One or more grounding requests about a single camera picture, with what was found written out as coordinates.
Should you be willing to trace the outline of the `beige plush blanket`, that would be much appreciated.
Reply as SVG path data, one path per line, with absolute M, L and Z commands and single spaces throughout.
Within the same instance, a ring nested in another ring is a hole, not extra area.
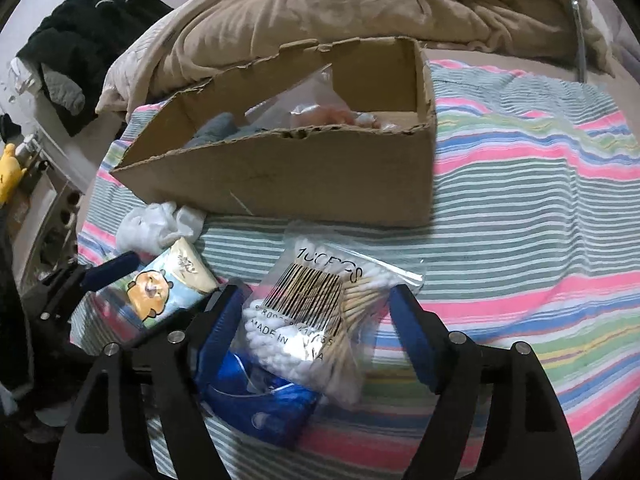
M 291 42 L 391 36 L 556 62 L 584 54 L 602 72 L 613 59 L 588 0 L 188 0 L 112 64 L 96 111 L 129 115 Z

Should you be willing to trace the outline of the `striped pastel towel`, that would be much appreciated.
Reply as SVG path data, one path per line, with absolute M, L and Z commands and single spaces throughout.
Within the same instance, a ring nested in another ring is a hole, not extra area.
M 552 382 L 580 473 L 613 458 L 639 402 L 639 87 L 578 84 L 524 70 L 433 60 L 437 138 L 427 228 L 332 226 L 374 258 L 421 272 L 420 304 L 479 344 L 527 341 Z M 96 175 L 79 261 L 116 256 L 142 201 L 108 175 L 160 111 L 142 106 Z M 209 216 L 194 244 L 220 278 L 260 279 L 286 220 Z M 416 380 L 394 326 L 374 335 L 361 402 L 320 402 L 294 451 L 206 426 L 233 479 L 400 479 L 436 398 Z

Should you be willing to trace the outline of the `cartoon tissue pack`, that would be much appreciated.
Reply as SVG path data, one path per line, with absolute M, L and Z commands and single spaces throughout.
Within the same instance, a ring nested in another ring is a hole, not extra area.
M 181 237 L 143 269 L 97 292 L 93 307 L 119 338 L 127 340 L 181 309 L 194 308 L 218 288 L 200 254 Z

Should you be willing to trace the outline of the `cotton swab bag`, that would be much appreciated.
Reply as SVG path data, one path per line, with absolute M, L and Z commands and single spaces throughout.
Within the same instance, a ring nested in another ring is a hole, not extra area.
M 293 222 L 284 251 L 242 305 L 232 347 L 287 382 L 355 404 L 370 361 L 364 341 L 390 292 L 423 283 L 326 226 Z

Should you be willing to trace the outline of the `brown cardboard box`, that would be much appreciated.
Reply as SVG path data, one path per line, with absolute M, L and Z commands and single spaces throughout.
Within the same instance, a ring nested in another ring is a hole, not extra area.
M 322 68 L 341 103 L 371 128 L 289 125 L 193 146 L 221 113 L 248 110 Z M 215 214 L 425 226 L 430 218 L 436 114 L 430 70 L 412 39 L 290 44 L 271 58 L 224 70 L 176 93 L 126 149 L 113 176 L 149 203 Z

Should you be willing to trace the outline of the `blue plastic packet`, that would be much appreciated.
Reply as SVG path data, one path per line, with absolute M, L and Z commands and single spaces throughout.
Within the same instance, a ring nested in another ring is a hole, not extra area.
M 294 448 L 320 399 L 232 351 L 200 356 L 194 382 L 206 411 L 241 434 L 279 448 Z

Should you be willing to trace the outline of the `black hanging clothes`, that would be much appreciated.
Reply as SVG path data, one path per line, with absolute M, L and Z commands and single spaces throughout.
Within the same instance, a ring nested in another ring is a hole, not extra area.
M 65 0 L 16 57 L 37 71 L 65 130 L 77 136 L 96 119 L 107 70 L 170 11 L 162 0 Z

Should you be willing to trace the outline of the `grey socks in box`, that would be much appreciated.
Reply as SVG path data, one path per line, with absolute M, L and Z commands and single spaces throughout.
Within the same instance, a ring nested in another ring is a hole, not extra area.
M 243 139 L 263 132 L 266 132 L 266 129 L 253 125 L 239 127 L 234 121 L 234 116 L 225 112 L 210 118 L 182 148 L 186 150 L 222 141 Z

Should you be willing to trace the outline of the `yellow plush toy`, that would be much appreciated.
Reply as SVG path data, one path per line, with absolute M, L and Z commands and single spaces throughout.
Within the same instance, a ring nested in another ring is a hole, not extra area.
M 0 160 L 0 205 L 5 205 L 20 184 L 26 169 L 21 167 L 15 156 L 16 146 L 8 143 L 3 149 Z

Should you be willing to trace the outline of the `clear snack bag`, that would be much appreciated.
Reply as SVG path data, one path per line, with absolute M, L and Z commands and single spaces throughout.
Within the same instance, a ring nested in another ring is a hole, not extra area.
M 357 112 L 333 89 L 333 67 L 322 66 L 294 86 L 249 108 L 248 124 L 259 130 L 346 125 L 384 132 L 400 125 L 371 112 Z

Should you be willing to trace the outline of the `white socks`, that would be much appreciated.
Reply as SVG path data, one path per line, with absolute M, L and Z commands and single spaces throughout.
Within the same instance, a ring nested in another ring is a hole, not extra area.
M 184 237 L 194 243 L 202 234 L 206 214 L 174 202 L 131 209 L 122 219 L 115 240 L 119 252 L 158 256 Z

